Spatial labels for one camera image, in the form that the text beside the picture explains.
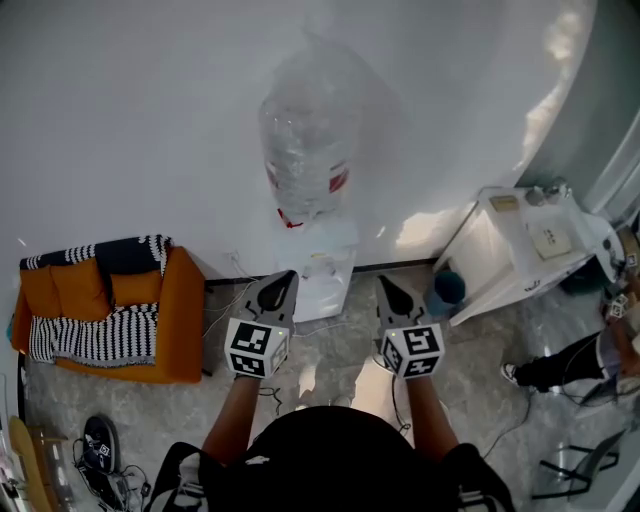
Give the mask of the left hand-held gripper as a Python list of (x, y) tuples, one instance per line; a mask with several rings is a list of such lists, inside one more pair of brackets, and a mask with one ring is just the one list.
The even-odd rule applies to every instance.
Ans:
[(294, 330), (299, 275), (279, 271), (252, 283), (244, 307), (229, 319), (224, 343), (228, 368), (267, 379), (286, 360)]

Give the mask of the white water dispenser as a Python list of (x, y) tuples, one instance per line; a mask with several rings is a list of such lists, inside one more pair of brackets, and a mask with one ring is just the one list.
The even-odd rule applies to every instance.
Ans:
[(341, 217), (277, 227), (273, 238), (275, 268), (294, 270), (303, 280), (335, 279), (348, 288), (356, 259), (358, 235), (355, 224)]

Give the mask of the orange cushion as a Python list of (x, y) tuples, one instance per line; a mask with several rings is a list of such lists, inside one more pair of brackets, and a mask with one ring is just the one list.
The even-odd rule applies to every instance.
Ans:
[(20, 271), (21, 286), (34, 316), (57, 318), (61, 306), (49, 266)]
[(52, 266), (62, 315), (85, 322), (104, 320), (110, 304), (95, 258), (68, 266)]
[(156, 303), (161, 294), (162, 275), (159, 270), (141, 274), (112, 274), (112, 295), (118, 307)]

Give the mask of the black oval device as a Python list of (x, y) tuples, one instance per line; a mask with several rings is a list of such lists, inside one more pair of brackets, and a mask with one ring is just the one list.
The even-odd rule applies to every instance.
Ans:
[(119, 471), (119, 439), (115, 425), (106, 415), (93, 415), (86, 421), (82, 456), (85, 463), (95, 470), (106, 474)]

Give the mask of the orange sofa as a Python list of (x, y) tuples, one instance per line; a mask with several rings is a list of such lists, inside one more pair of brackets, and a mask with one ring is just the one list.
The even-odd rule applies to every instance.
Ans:
[[(126, 381), (153, 384), (197, 383), (203, 357), (205, 278), (187, 250), (174, 246), (169, 255), (160, 295), (156, 359), (152, 366), (94, 368), (62, 359), (53, 365)], [(28, 337), (31, 311), (20, 286), (12, 322), (11, 344), (30, 357)]]

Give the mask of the wooden rack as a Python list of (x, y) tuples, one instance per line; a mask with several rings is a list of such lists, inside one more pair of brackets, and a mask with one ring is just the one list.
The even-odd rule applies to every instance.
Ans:
[(59, 512), (59, 501), (49, 478), (46, 448), (67, 440), (44, 433), (42, 426), (27, 426), (19, 417), (9, 418), (9, 438), (13, 452), (24, 470), (26, 497), (35, 512)]

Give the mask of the person's left forearm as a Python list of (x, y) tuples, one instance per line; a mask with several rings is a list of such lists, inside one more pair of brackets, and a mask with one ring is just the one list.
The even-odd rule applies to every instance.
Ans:
[(246, 452), (260, 388), (257, 378), (240, 376), (234, 380), (202, 445), (202, 450), (220, 464), (233, 464)]

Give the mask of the person's right forearm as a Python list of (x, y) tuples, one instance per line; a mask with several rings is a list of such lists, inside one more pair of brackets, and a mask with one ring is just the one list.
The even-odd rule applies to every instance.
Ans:
[(414, 447), (433, 463), (442, 461), (459, 445), (430, 377), (406, 381), (413, 425)]

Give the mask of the teal trash bin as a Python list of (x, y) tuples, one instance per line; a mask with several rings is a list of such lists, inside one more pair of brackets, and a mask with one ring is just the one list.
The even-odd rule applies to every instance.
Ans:
[(466, 285), (458, 273), (439, 272), (425, 295), (427, 311), (433, 317), (447, 315), (463, 302), (465, 295)]

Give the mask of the black white striped blanket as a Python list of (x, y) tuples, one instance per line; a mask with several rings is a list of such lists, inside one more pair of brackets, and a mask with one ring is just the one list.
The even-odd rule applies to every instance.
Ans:
[(31, 312), (28, 353), (40, 362), (62, 359), (94, 368), (152, 366), (156, 359), (160, 298), (156, 303), (118, 307), (112, 295), (112, 274), (159, 270), (165, 276), (172, 249), (170, 238), (146, 235), (88, 244), (21, 259), (21, 270), (68, 266), (95, 258), (105, 285), (110, 313), (101, 321), (43, 318)]

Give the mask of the large clear water bottle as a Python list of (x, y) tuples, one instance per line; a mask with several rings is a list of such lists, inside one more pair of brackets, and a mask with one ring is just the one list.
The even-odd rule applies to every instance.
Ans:
[(265, 170), (287, 228), (341, 205), (357, 146), (360, 85), (352, 56), (318, 39), (275, 70), (258, 122)]

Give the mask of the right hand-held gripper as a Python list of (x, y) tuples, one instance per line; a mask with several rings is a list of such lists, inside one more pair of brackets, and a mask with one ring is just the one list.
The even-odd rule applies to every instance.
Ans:
[(439, 323), (424, 319), (423, 297), (404, 279), (377, 277), (378, 364), (404, 380), (432, 375), (445, 355)]

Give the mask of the person's black t-shirt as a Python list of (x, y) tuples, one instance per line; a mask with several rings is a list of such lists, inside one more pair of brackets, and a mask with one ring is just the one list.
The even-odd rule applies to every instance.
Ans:
[(223, 466), (171, 446), (144, 512), (515, 512), (476, 447), (438, 463), (381, 418), (339, 406), (291, 412)]

